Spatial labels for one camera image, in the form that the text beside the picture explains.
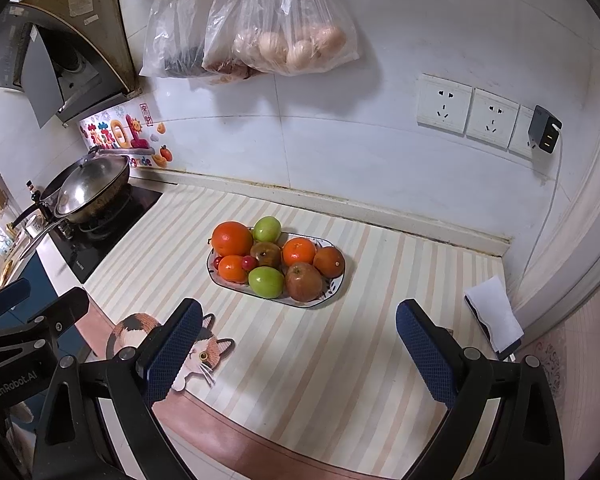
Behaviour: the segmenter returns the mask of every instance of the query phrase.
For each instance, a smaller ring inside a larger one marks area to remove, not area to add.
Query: transparent plastic bag
[[[358,59],[358,34],[342,0],[215,0],[205,39],[207,70],[327,72]]]
[[[140,75],[213,76],[202,68],[206,22],[213,0],[154,0]]]

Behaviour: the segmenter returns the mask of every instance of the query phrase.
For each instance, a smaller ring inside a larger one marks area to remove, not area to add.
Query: gas stove
[[[70,229],[50,232],[51,239],[80,283],[95,270],[122,237],[158,202],[158,191],[131,184],[114,201],[84,224],[70,225]]]

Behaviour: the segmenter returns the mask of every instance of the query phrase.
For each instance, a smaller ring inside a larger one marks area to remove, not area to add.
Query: orange
[[[225,256],[218,265],[218,274],[223,280],[232,283],[246,283],[248,273],[242,268],[242,256]]]
[[[312,264],[315,256],[315,245],[307,238],[291,238],[282,248],[282,260],[287,267],[302,262]]]
[[[327,278],[337,278],[344,272],[344,258],[335,247],[323,247],[315,253],[314,267]]]
[[[211,245],[218,256],[246,256],[253,245],[251,231],[239,222],[223,222],[214,229]]]

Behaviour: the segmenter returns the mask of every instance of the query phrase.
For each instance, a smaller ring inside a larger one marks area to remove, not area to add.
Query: metal bolt
[[[525,357],[525,363],[532,368],[538,368],[540,366],[540,360],[535,355],[528,355]]]
[[[478,359],[480,359],[481,355],[482,354],[480,353],[480,351],[472,346],[469,346],[469,348],[464,349],[464,357],[466,357],[470,361],[477,361]]]
[[[120,356],[120,359],[122,359],[123,361],[127,361],[131,359],[134,355],[136,355],[136,349],[132,346],[126,346],[120,351],[118,355]]]
[[[72,364],[74,364],[74,357],[71,355],[65,355],[62,359],[60,359],[61,368],[68,368]]]

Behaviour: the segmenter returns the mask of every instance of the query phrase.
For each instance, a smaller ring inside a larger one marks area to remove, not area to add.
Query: metal lid
[[[63,217],[92,202],[128,166],[122,155],[99,155],[80,164],[60,189],[56,216]]]

